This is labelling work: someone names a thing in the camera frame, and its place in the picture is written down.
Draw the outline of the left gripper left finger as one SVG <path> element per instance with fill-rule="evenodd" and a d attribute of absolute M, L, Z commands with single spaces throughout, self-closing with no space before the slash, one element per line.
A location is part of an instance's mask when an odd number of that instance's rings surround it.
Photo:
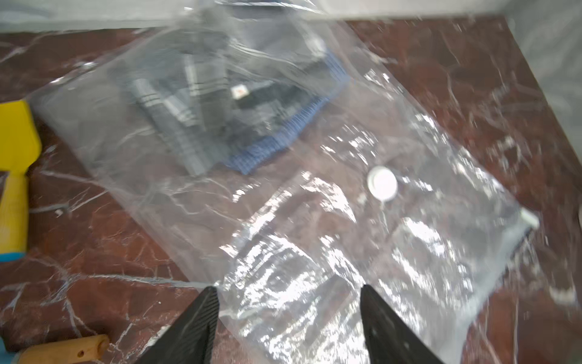
<path fill-rule="evenodd" d="M 212 361 L 219 309 L 217 289 L 205 288 L 137 362 L 209 364 Z"/>

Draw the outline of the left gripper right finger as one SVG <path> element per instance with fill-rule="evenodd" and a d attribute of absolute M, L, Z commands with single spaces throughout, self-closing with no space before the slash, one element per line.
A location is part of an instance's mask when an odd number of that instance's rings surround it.
<path fill-rule="evenodd" d="M 370 362 L 442 364 L 371 285 L 361 289 L 360 312 Z"/>

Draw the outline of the clear plastic vacuum bag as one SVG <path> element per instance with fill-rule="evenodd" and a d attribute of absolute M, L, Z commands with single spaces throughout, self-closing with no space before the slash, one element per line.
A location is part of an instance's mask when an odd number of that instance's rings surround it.
<path fill-rule="evenodd" d="M 119 80 L 125 56 L 219 4 L 289 8 L 348 80 L 297 140 L 250 174 L 191 174 Z M 371 285 L 458 363 L 470 325 L 539 219 L 310 1 L 194 1 L 170 27 L 54 81 L 34 111 L 266 363 L 368 363 Z"/>

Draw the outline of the grey black plaid shirt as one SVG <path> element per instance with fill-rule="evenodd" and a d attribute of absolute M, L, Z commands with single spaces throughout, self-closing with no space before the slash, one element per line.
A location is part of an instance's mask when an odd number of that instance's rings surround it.
<path fill-rule="evenodd" d="M 125 91 L 194 175 L 283 130 L 334 84 L 323 39 L 289 8 L 219 4 L 124 57 Z"/>

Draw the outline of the blue checked shirt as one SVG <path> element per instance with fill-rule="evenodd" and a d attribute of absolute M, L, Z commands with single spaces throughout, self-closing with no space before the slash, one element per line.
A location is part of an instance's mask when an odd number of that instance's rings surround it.
<path fill-rule="evenodd" d="M 314 121 L 318 112 L 331 102 L 347 83 L 348 75 L 341 62 L 333 53 L 328 53 L 324 63 L 330 71 L 332 80 L 336 85 L 325 96 L 314 96 L 291 118 L 288 118 L 283 126 L 270 136 L 263 137 L 242 152 L 234 153 L 224 165 L 241 174 L 250 174 L 263 162 L 293 144 L 303 130 Z"/>

